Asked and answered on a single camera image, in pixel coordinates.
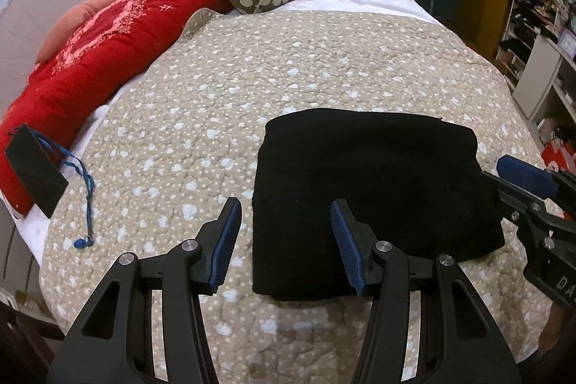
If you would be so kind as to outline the round white headboard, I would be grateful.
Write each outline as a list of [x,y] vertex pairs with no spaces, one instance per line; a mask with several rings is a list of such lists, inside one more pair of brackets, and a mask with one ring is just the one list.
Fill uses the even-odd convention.
[[49,29],[86,0],[8,0],[1,10],[1,111],[19,96]]

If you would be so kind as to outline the pink pillow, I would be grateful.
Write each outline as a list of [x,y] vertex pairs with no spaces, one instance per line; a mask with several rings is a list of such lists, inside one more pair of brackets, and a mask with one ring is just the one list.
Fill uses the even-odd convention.
[[35,63],[49,62],[81,25],[115,1],[86,0],[67,10],[47,32],[36,55]]

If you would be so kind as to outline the cluttered white shelf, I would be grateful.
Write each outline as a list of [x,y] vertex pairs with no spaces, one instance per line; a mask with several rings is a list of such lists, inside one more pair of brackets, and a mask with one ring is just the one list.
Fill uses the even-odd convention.
[[496,65],[536,140],[575,143],[575,1],[510,0]]

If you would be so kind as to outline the beige spotted quilt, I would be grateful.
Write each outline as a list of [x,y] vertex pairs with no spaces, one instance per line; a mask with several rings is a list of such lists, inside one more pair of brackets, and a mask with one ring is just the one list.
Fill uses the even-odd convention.
[[310,108],[407,112],[471,128],[493,171],[510,154],[540,164],[502,74],[447,28],[369,13],[197,12],[170,50],[111,105],[48,228],[39,282],[69,330],[123,252],[148,257],[193,237],[239,198],[243,222],[225,284],[201,301],[223,383],[346,383],[370,304],[281,303],[252,290],[252,208],[266,123]]

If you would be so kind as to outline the black pouch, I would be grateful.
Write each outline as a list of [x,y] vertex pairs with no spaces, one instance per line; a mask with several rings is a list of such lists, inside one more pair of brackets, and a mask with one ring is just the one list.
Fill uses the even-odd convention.
[[33,203],[51,218],[68,185],[57,166],[59,151],[36,130],[22,124],[12,133],[5,155]]

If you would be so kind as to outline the black pants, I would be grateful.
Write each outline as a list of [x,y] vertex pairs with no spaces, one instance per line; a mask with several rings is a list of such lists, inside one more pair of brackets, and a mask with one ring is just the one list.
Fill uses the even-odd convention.
[[498,191],[476,150],[473,130],[429,116],[317,108],[270,120],[252,198],[254,292],[354,293],[331,226],[340,199],[408,255],[461,262],[501,249]]

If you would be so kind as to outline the red comforter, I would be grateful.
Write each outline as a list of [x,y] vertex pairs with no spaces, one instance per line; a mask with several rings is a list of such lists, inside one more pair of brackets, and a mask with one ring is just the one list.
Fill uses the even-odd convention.
[[1,121],[1,145],[22,124],[70,147],[87,118],[174,44],[198,10],[229,0],[115,0],[36,66]]

